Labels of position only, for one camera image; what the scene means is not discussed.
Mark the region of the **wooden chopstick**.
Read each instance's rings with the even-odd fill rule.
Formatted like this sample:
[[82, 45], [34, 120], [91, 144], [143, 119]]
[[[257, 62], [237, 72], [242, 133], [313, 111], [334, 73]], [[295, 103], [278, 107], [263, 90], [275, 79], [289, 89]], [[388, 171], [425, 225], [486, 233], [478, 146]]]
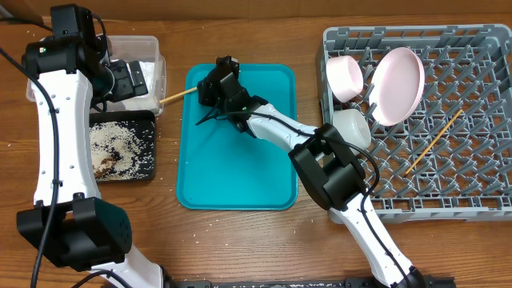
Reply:
[[435, 138], [431, 141], [431, 143], [424, 149], [423, 152], [420, 153], [418, 158], [412, 163], [409, 169], [404, 173], [404, 177], [407, 177], [411, 171], [420, 163], [420, 161], [426, 156], [426, 154], [434, 147], [437, 141], [443, 136], [443, 134], [450, 128], [450, 126], [455, 122], [455, 120], [462, 114], [463, 109], [459, 109], [457, 113], [452, 117], [451, 120], [439, 131], [439, 133], [435, 136]]
[[164, 103], [167, 103], [167, 102], [171, 102], [173, 100], [176, 100], [182, 96], [185, 96], [186, 94], [190, 94], [190, 93], [193, 93], [197, 90], [197, 87], [193, 87], [193, 88], [190, 88], [188, 90], [184, 90], [183, 92], [180, 92], [180, 93], [177, 93], [177, 94], [174, 94], [174, 95], [171, 95], [167, 98], [164, 98], [160, 101], [161, 104], [164, 104]]

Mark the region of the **pink bowl with rice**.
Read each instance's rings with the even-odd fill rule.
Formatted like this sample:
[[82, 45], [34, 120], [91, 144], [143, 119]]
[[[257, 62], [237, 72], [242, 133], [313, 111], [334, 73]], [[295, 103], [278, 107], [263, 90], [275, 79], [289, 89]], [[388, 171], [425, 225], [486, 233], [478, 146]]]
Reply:
[[332, 93], [340, 102], [348, 102], [362, 92], [362, 72], [351, 56], [330, 58], [326, 63], [326, 76]]

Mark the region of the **small grey bowl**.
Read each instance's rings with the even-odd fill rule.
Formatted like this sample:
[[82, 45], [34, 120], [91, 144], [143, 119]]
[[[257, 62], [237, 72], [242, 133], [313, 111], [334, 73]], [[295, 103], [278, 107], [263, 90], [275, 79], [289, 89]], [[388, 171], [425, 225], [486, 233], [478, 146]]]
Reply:
[[348, 143], [361, 150], [366, 150], [370, 146], [370, 128], [360, 111], [356, 109], [336, 110], [333, 113], [332, 124]]

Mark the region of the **large white plate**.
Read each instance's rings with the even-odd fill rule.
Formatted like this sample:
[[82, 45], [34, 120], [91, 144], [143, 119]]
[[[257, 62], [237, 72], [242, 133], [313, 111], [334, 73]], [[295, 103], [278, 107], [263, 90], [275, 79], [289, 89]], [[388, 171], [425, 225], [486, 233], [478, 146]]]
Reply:
[[371, 80], [369, 104], [375, 104], [374, 120], [383, 126], [396, 125], [417, 108], [425, 85], [420, 58], [409, 48], [389, 52], [378, 64]]

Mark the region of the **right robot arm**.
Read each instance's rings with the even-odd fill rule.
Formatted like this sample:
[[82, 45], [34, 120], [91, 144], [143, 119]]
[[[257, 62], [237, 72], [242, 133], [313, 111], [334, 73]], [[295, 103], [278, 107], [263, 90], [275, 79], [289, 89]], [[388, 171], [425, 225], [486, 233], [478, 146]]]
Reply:
[[405, 256], [377, 216], [373, 186], [348, 143], [331, 124], [301, 124], [271, 103], [249, 95], [230, 65], [216, 65], [197, 84], [198, 101], [210, 112], [204, 121], [224, 118], [241, 133], [267, 140], [288, 153], [308, 195], [345, 225], [362, 249], [380, 287], [424, 287], [422, 273]]

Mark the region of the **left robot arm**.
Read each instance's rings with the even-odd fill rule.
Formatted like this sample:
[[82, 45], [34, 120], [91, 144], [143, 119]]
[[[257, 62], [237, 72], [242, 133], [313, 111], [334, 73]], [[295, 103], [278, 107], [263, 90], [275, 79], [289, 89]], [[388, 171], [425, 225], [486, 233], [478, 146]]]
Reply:
[[94, 177], [90, 118], [112, 119], [108, 102], [144, 95], [138, 62], [112, 61], [100, 17], [75, 4], [50, 10], [50, 36], [27, 45], [16, 67], [38, 108], [39, 175], [34, 205], [17, 228], [36, 259], [103, 276], [117, 287], [171, 287], [166, 270], [133, 244], [127, 213], [106, 202]]

